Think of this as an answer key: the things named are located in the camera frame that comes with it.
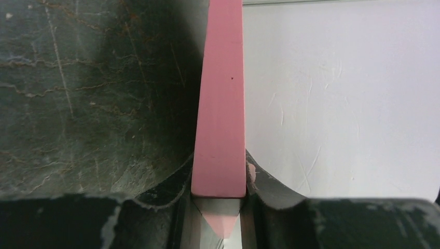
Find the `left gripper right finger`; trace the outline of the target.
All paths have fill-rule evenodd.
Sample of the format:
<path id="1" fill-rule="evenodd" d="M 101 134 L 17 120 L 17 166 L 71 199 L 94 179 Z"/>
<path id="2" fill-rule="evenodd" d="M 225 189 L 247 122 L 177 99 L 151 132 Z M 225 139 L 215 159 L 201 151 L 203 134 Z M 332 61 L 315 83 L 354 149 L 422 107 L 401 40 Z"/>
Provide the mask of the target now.
<path id="1" fill-rule="evenodd" d="M 422 199 L 307 198 L 246 154 L 243 248 L 439 248 L 439 206 Z"/>

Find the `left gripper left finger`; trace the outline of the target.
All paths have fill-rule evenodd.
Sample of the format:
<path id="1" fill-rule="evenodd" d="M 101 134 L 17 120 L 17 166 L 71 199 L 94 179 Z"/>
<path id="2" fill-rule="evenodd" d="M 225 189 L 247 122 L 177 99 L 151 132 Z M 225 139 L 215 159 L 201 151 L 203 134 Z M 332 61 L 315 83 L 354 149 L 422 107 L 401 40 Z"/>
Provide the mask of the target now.
<path id="1" fill-rule="evenodd" d="M 125 193 L 1 197 L 1 248 L 178 248 L 188 158 L 156 186 Z"/>

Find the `orange picture frame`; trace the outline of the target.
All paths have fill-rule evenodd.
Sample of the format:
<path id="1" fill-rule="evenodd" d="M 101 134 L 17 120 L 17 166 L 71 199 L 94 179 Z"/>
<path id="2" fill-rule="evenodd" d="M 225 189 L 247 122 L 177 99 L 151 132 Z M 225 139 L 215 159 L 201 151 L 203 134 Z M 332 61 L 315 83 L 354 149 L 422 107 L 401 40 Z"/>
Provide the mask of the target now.
<path id="1" fill-rule="evenodd" d="M 246 194 L 241 1 L 209 2 L 191 193 L 213 232 L 228 238 Z"/>

